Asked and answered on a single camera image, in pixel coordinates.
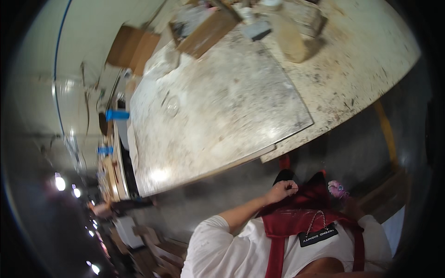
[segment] metal sheet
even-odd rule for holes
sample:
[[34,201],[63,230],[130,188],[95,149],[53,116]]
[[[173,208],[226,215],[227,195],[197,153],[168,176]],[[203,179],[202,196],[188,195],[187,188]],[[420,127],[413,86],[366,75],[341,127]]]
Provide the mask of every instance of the metal sheet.
[[[281,66],[238,27],[199,60],[180,58],[166,76],[145,76],[131,98],[130,156],[142,196],[237,165],[313,123]],[[177,114],[168,110],[175,102]]]

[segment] white wall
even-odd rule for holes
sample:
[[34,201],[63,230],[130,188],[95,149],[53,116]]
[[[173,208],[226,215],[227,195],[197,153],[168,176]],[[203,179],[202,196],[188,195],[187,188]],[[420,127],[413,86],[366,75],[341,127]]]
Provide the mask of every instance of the white wall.
[[[163,0],[73,0],[62,29],[57,60],[57,96],[65,134],[74,134],[80,155],[85,157],[88,175],[94,177],[101,139],[96,102],[99,91],[89,90],[90,124],[87,129],[85,90],[81,82],[81,62],[85,63],[85,83],[91,86],[100,79],[108,100],[118,69],[105,60],[122,24],[140,27],[149,20]],[[74,163],[61,140],[49,147],[50,134],[61,134],[59,119],[51,92],[57,35],[68,0],[50,0],[42,8],[12,67],[8,95],[11,110],[27,127],[36,147],[47,149],[47,157],[61,172],[74,172]]]

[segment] hand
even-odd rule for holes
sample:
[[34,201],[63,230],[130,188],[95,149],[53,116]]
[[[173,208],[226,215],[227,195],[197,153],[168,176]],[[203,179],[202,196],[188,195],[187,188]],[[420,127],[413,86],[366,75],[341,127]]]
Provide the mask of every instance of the hand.
[[273,204],[291,196],[298,191],[298,185],[294,181],[279,181],[264,195],[266,203]]

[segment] apron strap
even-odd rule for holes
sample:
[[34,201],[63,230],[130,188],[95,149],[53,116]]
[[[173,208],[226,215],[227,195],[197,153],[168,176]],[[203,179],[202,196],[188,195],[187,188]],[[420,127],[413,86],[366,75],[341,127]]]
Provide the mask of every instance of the apron strap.
[[281,278],[284,262],[284,241],[286,238],[272,238],[266,278]]
[[[354,235],[354,266],[352,271],[364,270],[364,242],[360,229],[352,229]],[[269,263],[265,278],[281,278],[284,262],[284,241],[286,237],[272,238]]]
[[354,229],[354,266],[352,271],[364,271],[364,242],[363,234],[359,229]]

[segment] name badge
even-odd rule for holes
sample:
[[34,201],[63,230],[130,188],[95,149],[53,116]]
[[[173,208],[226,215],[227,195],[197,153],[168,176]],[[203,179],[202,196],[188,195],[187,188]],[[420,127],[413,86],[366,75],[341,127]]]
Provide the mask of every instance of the name badge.
[[334,223],[329,224],[327,228],[328,229],[323,228],[319,231],[309,233],[307,237],[306,233],[299,233],[298,238],[300,239],[300,246],[306,247],[338,234],[338,231],[334,228]]

